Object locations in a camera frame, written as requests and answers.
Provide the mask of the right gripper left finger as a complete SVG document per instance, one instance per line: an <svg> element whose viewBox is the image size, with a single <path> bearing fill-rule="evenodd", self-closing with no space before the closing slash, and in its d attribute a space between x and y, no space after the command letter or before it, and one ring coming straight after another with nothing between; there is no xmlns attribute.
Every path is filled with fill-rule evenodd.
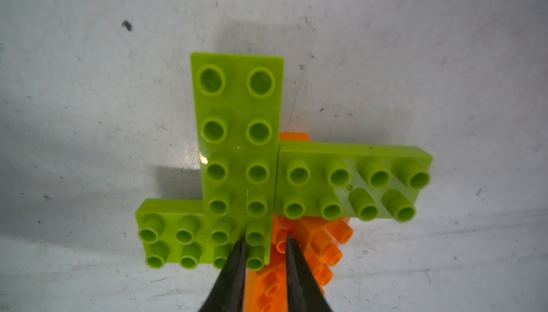
<svg viewBox="0 0 548 312"><path fill-rule="evenodd" d="M243 310L246 250L245 239L241 238L235 243L208 298L198 310L199 312L239 312Z"/></svg>

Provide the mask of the orange lego brick bottom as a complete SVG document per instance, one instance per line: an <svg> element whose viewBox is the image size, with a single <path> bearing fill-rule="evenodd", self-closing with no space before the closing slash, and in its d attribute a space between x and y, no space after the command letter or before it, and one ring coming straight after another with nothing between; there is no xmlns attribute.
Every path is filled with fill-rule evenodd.
<svg viewBox="0 0 548 312"><path fill-rule="evenodd" d="M248 271L243 311L288 311L285 256L274 253L260 271Z"/></svg>

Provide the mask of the green lego brick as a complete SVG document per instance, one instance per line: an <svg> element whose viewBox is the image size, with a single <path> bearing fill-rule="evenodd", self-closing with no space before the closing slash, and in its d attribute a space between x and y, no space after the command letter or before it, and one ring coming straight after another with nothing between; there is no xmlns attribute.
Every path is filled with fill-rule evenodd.
<svg viewBox="0 0 548 312"><path fill-rule="evenodd" d="M284 59L191 55L204 208L273 214Z"/></svg>
<svg viewBox="0 0 548 312"><path fill-rule="evenodd" d="M197 200L147 199L136 211L136 221L146 264L152 269L167 263L189 270L201 263L222 269L239 239L247 244L249 270L259 271L270 263L272 216L220 216L206 212Z"/></svg>
<svg viewBox="0 0 548 312"><path fill-rule="evenodd" d="M282 141L274 211L296 220L415 216L432 156L416 146Z"/></svg>

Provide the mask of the orange lego brick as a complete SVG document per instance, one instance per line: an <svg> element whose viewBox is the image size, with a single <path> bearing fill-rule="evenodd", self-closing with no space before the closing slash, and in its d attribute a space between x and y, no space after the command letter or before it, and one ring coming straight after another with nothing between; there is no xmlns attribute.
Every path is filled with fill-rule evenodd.
<svg viewBox="0 0 548 312"><path fill-rule="evenodd" d="M243 311L288 311L285 256L274 253L260 271L248 271Z"/></svg>
<svg viewBox="0 0 548 312"><path fill-rule="evenodd" d="M311 138L306 133L281 132L279 134L281 141L310 142Z"/></svg>
<svg viewBox="0 0 548 312"><path fill-rule="evenodd" d="M353 229L350 219L326 221L321 217L303 217L292 220L284 216L273 219L273 253L285 255L288 237L297 241L318 285L327 286L333 279L332 267L342 259L339 246L351 240Z"/></svg>

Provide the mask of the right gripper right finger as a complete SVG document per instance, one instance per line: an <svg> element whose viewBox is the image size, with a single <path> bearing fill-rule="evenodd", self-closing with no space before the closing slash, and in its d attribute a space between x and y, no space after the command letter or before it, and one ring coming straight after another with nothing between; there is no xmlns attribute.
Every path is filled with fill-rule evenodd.
<svg viewBox="0 0 548 312"><path fill-rule="evenodd" d="M285 266L289 312L333 312L291 235L286 240Z"/></svg>

